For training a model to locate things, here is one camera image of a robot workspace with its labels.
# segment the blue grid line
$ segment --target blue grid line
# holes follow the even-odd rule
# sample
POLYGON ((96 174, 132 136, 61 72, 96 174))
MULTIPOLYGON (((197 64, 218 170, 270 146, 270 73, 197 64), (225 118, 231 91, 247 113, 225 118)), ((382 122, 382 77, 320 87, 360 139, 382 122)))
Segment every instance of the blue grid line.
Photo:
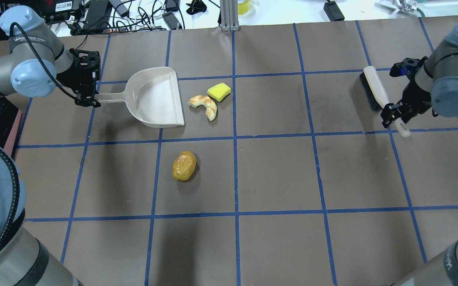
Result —
POLYGON ((337 275, 336 275, 336 270, 335 270, 335 262, 333 259, 333 250, 332 250, 332 245, 331 245, 331 235, 330 235, 330 226, 328 223, 328 214, 326 212, 326 202, 324 198, 324 190, 323 190, 323 182, 321 181, 321 176, 320 176, 320 166, 319 166, 319 157, 318 157, 318 148, 316 144, 316 134, 314 131, 314 125, 312 122, 312 114, 311 114, 311 104, 309 101, 309 91, 307 90, 307 78, 305 76, 305 68, 303 65, 303 56, 301 53, 301 46, 300 46, 300 39, 298 38, 298 30, 296 29, 296 24, 293 23, 293 30, 294 30, 294 35, 296 39, 296 46, 298 48, 298 57, 300 58, 300 67, 301 67, 301 73, 302 73, 302 79, 303 79, 303 92, 305 93, 305 105, 307 106, 307 114, 309 116, 309 125, 311 128, 311 136, 312 136, 312 148, 314 151, 314 160, 316 162, 316 173, 318 176, 318 185, 319 185, 319 195, 320 195, 320 201, 321 201, 321 206, 323 208, 323 217, 324 217, 324 225, 325 225, 325 234, 326 234, 326 244, 328 248, 328 256, 330 259, 330 268, 331 268, 331 277, 333 284, 337 286, 337 275))
POLYGON ((258 73, 258 74, 238 74, 235 77, 266 77, 266 76, 285 76, 285 75, 300 75, 301 72, 281 72, 281 73, 258 73))
POLYGON ((37 218, 25 218, 24 221, 30 222, 45 222, 45 221, 69 221, 69 217, 37 217, 37 218))
POLYGON ((134 140, 134 141, 109 141, 109 142, 90 142, 89 146, 95 145, 116 145, 116 144, 142 144, 142 143, 158 143, 158 140, 134 140))
POLYGON ((367 208, 367 209, 335 209, 327 210, 329 214, 345 214, 345 213, 379 213, 379 212, 400 212, 408 211, 409 207, 395 208, 367 208))
POLYGON ((68 148, 68 147, 82 147, 85 143, 75 144, 44 144, 44 145, 18 145, 17 149, 33 149, 33 148, 68 148))
POLYGON ((458 131, 458 127, 450 128, 431 128, 431 129, 409 129, 411 132, 440 132, 440 131, 458 131))
POLYGON ((386 134, 388 133, 387 130, 376 130, 376 131, 369 131, 369 132, 365 132, 365 134, 386 134))
POLYGON ((151 266, 151 246, 153 245, 153 230, 155 228, 155 210, 157 206, 157 191, 158 191, 158 171, 160 170, 160 155, 162 152, 162 135, 163 128, 160 128, 158 134, 157 162, 155 165, 155 183, 153 186, 153 201, 151 201, 151 216, 149 217, 149 236, 147 238, 147 256, 144 285, 149 285, 149 268, 151 266))
POLYGON ((425 29, 425 25, 423 24, 422 18, 419 17, 418 21, 420 22, 421 29, 423 30, 423 34, 425 35, 425 38, 427 39, 427 43, 429 43, 429 48, 431 48, 431 52, 434 52, 434 47, 432 46, 431 39, 429 38, 429 34, 427 33, 427 30, 425 29))
POLYGON ((169 54, 171 52, 171 34, 172 31, 169 30, 169 35, 167 36, 167 54, 165 55, 165 66, 169 67, 169 54))
POLYGON ((240 212, 240 215, 291 215, 291 214, 324 214, 324 210, 297 210, 297 211, 258 211, 258 212, 240 212))
MULTIPOLYGON (((105 68, 105 62, 107 60, 107 51, 109 50, 109 44, 111 43, 111 35, 107 36, 107 42, 105 43, 105 54, 103 57, 103 62, 102 62, 102 67, 100 68, 100 78, 103 77, 103 71, 105 68)), ((97 91, 100 90, 100 82, 97 83, 97 91)), ((78 178, 77 182, 75 183, 75 191, 72 199, 72 207, 70 209, 70 219, 68 221, 68 226, 67 226, 67 231, 65 234, 65 242, 63 243, 63 250, 61 252, 61 259, 60 262, 64 263, 65 262, 65 255, 67 251, 67 246, 68 246, 68 241, 70 239, 70 230, 72 228, 72 218, 73 214, 75 212, 75 203, 77 202, 77 196, 79 192, 79 186, 80 186, 80 179, 82 177, 82 170, 84 169, 84 161, 86 159, 86 154, 87 154, 87 147, 89 143, 89 136, 91 134, 91 126, 93 125, 93 119, 95 117, 95 108, 91 108, 91 116, 89 118, 89 125, 87 126, 87 134, 86 134, 86 141, 84 142, 84 152, 82 153, 82 158, 80 161, 80 166, 79 166, 79 173, 78 173, 78 178)))
POLYGON ((334 135, 362 135, 361 131, 343 131, 343 132, 314 132, 315 136, 334 136, 334 135))
MULTIPOLYGON (((458 210, 458 205, 446 206, 418 206, 413 207, 415 211, 433 210, 458 210)), ((398 212, 409 211, 409 207, 391 208, 361 208, 361 209, 327 209, 327 210, 283 210, 283 211, 245 211, 238 212, 239 216, 264 216, 264 215, 296 215, 296 214, 336 214, 336 213, 379 213, 379 212, 398 212)), ((192 217, 227 217, 236 216, 236 212, 220 213, 183 213, 183 214, 155 214, 154 219, 171 218, 192 218, 192 217)), ((94 217, 39 217, 26 218, 29 222, 53 222, 53 221, 97 221, 97 220, 133 220, 151 219, 151 215, 127 215, 127 216, 94 216, 94 217)))
POLYGON ((177 139, 163 139, 162 142, 186 142, 186 141, 212 141, 212 140, 229 140, 233 139, 232 136, 220 137, 200 137, 200 138, 177 138, 177 139))
POLYGON ((235 216, 234 212, 155 215, 155 219, 235 216))
MULTIPOLYGON (((365 51, 365 56, 367 57, 367 63, 369 64, 369 66, 371 66, 372 65, 371 58, 369 57, 369 53, 367 52, 367 46, 365 45, 365 40, 363 39, 363 34, 361 32, 361 29, 360 29, 360 24, 358 23, 358 21, 355 21, 355 22, 356 22, 356 28, 358 29, 358 34, 360 34, 360 40, 361 40, 361 43, 362 43, 362 46, 363 46, 363 50, 365 51)), ((409 190, 408 190, 408 186, 406 184, 406 178, 404 176, 404 172, 402 171, 402 165, 400 163, 400 158, 398 157, 397 146, 395 145, 395 140, 393 139, 393 133, 394 132, 392 132, 392 130, 390 128, 388 128, 388 136, 389 136, 390 141, 391 141, 391 145, 392 145, 392 148, 393 148, 393 153, 395 154, 395 159, 396 159, 396 162, 397 162, 397 167, 398 167, 398 171, 399 171, 399 174, 400 174, 400 179, 402 181, 402 186, 404 188, 404 194, 406 196, 406 200, 407 200, 407 203, 408 203, 409 212, 411 213, 411 219, 413 221, 413 226, 414 226, 414 229, 415 229, 415 232, 416 232, 416 239, 418 240, 418 247, 420 248, 420 253, 421 253, 423 262, 427 263, 427 256, 425 255, 425 249, 423 248, 423 242, 422 242, 421 235, 420 235, 420 229, 418 228, 418 223, 416 221, 415 211, 414 211, 413 205, 411 203, 411 198, 409 197, 409 190)))
POLYGON ((238 139, 254 139, 254 138, 283 138, 283 137, 307 137, 312 136, 310 133, 298 134, 270 134, 270 135, 241 135, 236 136, 238 139))
POLYGON ((458 205, 453 206, 425 206, 413 207, 415 211, 433 211, 433 210, 458 210, 458 205))
POLYGON ((240 206, 238 198, 238 136, 236 129, 236 44, 235 31, 231 31, 231 52, 233 60, 233 144, 234 144, 234 212, 235 212, 235 244, 236 244, 236 285, 241 286, 240 261, 240 206))
POLYGON ((360 69, 360 70, 312 71, 312 72, 305 72, 305 74, 347 73, 347 72, 363 72, 363 70, 360 69))
MULTIPOLYGON (((458 127, 451 128, 432 128, 432 129, 411 129, 411 132, 446 132, 446 131, 458 131, 458 127)), ((338 135, 362 135, 362 134, 387 134, 388 130, 375 130, 368 132, 361 131, 340 131, 340 132, 314 132, 314 136, 338 136, 338 135)), ((397 133, 397 130, 391 130, 392 133, 397 133)), ((281 138, 281 137, 308 137, 312 136, 310 133, 289 133, 289 134, 261 134, 261 135, 239 135, 237 139, 253 139, 253 138, 281 138)), ((217 141, 217 140, 231 140, 234 136, 218 136, 218 137, 197 137, 197 138, 172 138, 163 139, 162 142, 186 142, 186 141, 217 141)), ((157 139, 153 140, 134 140, 134 141, 107 141, 107 142, 89 142, 87 145, 118 145, 118 144, 143 144, 143 143, 158 143, 157 139)), ((81 147, 85 143, 73 143, 73 144, 57 144, 57 145, 18 145, 17 149, 32 149, 32 148, 69 148, 69 147, 81 147)))
POLYGON ((217 75, 217 76, 199 76, 199 77, 181 77, 178 80, 198 80, 198 79, 221 79, 221 78, 231 78, 231 75, 217 75))
POLYGON ((398 157, 397 146, 395 145, 395 140, 393 139, 392 132, 389 132, 391 145, 393 148, 393 154, 395 154, 395 160, 397 161, 398 172, 400 173, 400 180, 402 181, 402 186, 404 188, 404 193, 406 195, 406 201, 408 202, 409 212, 411 213, 411 219, 413 221, 413 226, 416 232, 416 239, 418 240, 418 246, 420 247, 420 253, 423 259, 423 263, 427 263, 427 255, 425 254, 425 249, 423 248, 423 242, 420 235, 420 229, 418 228, 418 223, 416 221, 415 211, 413 209, 413 203, 411 203, 411 197, 409 196, 408 186, 406 184, 406 178, 404 172, 402 171, 402 164, 400 163, 400 158, 398 157))
POLYGON ((19 131, 15 139, 15 146, 13 147, 13 150, 12 150, 12 156, 15 155, 15 151, 17 151, 18 149, 20 137, 22 136, 22 131, 24 130, 24 124, 26 123, 27 115, 29 114, 29 109, 31 108, 31 101, 33 101, 33 97, 29 98, 27 102, 26 111, 24 112, 24 116, 22 117, 22 122, 20 123, 19 131))
POLYGON ((72 221, 151 219, 151 215, 73 217, 72 221))
POLYGON ((95 116, 95 109, 91 108, 91 117, 89 118, 89 125, 88 125, 88 130, 87 130, 87 135, 86 135, 86 143, 84 145, 84 151, 82 152, 82 158, 81 158, 81 161, 80 161, 77 181, 75 183, 75 191, 74 191, 73 199, 72 199, 72 206, 70 208, 70 219, 68 221, 67 232, 66 232, 66 235, 65 235, 65 242, 63 243, 63 250, 61 252, 61 259, 60 259, 61 263, 65 262, 65 255, 66 255, 66 252, 67 252, 68 241, 70 239, 70 230, 72 228, 72 220, 71 219, 72 219, 73 214, 75 212, 75 203, 77 202, 77 195, 79 193, 80 178, 82 177, 82 170, 84 169, 84 161, 86 159, 86 154, 87 154, 87 142, 89 141, 89 132, 91 131, 91 124, 93 123, 94 116, 95 116))
POLYGON ((371 58, 369 57, 369 52, 367 51, 367 46, 365 45, 365 40, 363 39, 363 34, 361 33, 360 23, 355 21, 356 29, 358 29, 358 34, 360 35, 361 44, 363 46, 363 51, 365 52, 365 57, 367 58, 367 64, 371 66, 371 58))

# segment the brush handle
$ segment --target brush handle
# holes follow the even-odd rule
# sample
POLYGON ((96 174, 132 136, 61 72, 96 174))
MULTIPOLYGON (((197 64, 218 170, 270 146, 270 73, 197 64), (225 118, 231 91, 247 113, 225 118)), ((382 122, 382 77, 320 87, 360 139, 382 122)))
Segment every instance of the brush handle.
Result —
MULTIPOLYGON (((363 73, 365 74, 365 79, 371 87, 375 100, 379 103, 381 108, 384 108, 385 105, 390 103, 390 99, 388 98, 385 87, 378 76, 378 71, 376 71, 375 67, 368 66, 363 69, 363 73)), ((398 118, 393 123, 402 138, 411 136, 411 131, 409 131, 402 119, 398 118)))
POLYGON ((400 134, 400 137, 408 138, 411 136, 411 131, 409 131, 408 127, 401 118, 397 118, 397 120, 395 120, 393 123, 395 124, 395 128, 397 129, 398 134, 400 134))
POLYGON ((368 66, 363 69, 365 78, 371 87, 372 93, 376 101, 381 105, 381 108, 384 108, 385 105, 390 103, 388 94, 386 93, 385 87, 378 76, 378 71, 373 66, 368 66))

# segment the power adapter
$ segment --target power adapter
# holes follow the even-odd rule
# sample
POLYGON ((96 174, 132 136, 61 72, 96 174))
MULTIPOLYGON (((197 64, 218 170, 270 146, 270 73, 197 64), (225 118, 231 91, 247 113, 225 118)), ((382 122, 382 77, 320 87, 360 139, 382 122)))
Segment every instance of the power adapter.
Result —
POLYGON ((111 5, 116 9, 117 13, 120 14, 121 17, 126 17, 130 14, 129 10, 125 7, 125 5, 121 4, 121 0, 109 0, 111 5))
POLYGON ((323 9, 330 21, 344 21, 344 14, 342 14, 336 2, 328 0, 323 9))
POLYGON ((168 12, 180 11, 180 0, 165 0, 165 10, 168 12))
POLYGON ((162 18, 165 21, 165 24, 169 27, 171 30, 181 30, 183 29, 182 25, 180 24, 180 21, 178 21, 178 18, 172 13, 172 12, 165 12, 162 14, 162 18))

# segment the potato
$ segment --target potato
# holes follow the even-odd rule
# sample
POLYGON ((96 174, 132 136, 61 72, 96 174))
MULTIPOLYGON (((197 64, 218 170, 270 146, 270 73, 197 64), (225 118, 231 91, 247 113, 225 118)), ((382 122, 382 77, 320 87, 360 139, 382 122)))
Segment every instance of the potato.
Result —
POLYGON ((173 164, 173 178, 187 181, 196 169, 196 156, 190 151, 183 151, 173 164))

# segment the dustpan handle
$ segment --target dustpan handle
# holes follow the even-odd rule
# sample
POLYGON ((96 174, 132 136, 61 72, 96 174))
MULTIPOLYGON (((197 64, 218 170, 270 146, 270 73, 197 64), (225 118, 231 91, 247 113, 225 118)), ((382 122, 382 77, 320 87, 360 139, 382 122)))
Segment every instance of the dustpan handle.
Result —
POLYGON ((123 93, 102 93, 95 95, 95 98, 103 103, 125 102, 123 93))

